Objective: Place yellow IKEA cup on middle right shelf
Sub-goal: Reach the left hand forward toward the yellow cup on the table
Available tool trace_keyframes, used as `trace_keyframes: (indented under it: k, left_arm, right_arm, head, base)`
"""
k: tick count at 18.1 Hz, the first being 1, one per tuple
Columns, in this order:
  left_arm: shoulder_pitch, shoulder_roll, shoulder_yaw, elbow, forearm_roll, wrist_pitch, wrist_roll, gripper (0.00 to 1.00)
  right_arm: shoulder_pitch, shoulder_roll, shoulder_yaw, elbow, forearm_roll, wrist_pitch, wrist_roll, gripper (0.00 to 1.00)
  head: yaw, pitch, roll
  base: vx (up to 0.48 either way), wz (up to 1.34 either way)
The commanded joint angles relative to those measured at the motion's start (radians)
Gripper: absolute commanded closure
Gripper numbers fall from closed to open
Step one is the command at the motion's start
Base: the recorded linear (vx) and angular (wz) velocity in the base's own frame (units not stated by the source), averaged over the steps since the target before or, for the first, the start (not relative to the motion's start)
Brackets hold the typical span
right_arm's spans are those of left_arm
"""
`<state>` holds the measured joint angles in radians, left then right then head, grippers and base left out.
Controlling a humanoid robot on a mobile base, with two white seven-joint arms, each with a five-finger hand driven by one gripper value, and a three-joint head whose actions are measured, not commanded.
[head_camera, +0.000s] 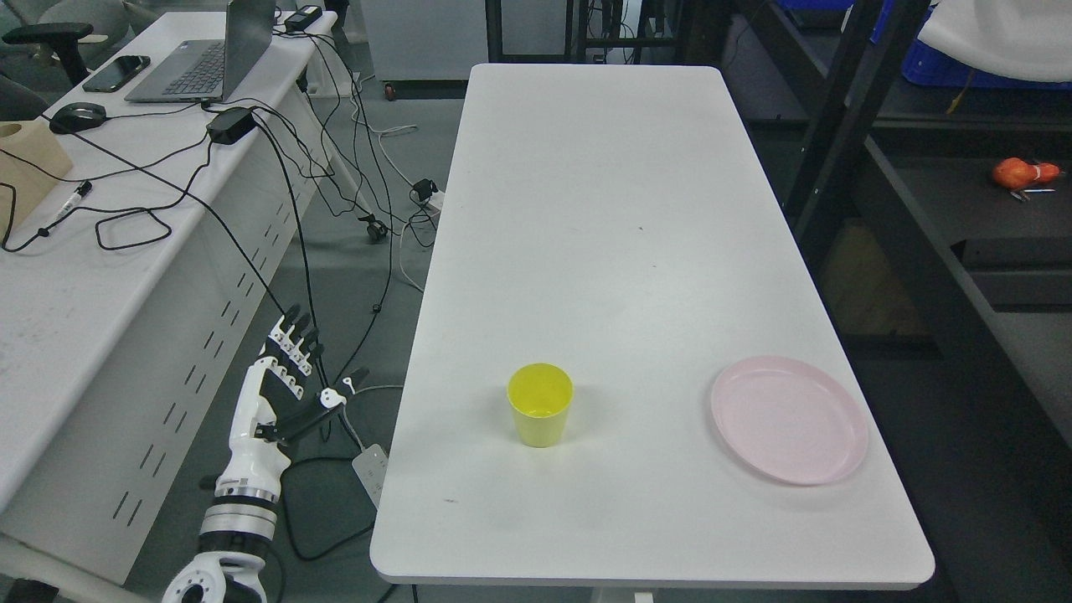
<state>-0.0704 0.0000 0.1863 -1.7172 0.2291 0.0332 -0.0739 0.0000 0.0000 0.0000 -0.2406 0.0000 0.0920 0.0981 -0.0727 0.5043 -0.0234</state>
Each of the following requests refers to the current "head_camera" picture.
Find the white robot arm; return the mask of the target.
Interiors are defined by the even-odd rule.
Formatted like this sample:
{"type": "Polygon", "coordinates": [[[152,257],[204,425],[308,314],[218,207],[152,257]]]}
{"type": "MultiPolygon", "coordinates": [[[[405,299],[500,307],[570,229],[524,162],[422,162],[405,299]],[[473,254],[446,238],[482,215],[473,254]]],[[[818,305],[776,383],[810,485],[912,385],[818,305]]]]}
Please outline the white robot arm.
{"type": "Polygon", "coordinates": [[[260,570],[276,534],[276,508],[263,497],[214,497],[200,524],[198,553],[173,577],[163,602],[265,602],[260,570]]]}

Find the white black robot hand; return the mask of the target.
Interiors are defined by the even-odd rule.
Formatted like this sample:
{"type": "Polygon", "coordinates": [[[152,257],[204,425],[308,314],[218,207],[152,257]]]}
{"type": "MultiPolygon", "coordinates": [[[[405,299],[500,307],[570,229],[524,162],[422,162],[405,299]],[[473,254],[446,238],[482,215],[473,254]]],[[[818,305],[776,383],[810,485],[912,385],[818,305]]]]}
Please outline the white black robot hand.
{"type": "Polygon", "coordinates": [[[307,381],[324,347],[311,317],[295,304],[280,317],[245,370],[230,420],[230,459],[218,477],[217,497],[260,497],[276,503],[291,466],[285,447],[331,420],[356,398],[369,376],[359,368],[307,399],[307,381]]]}

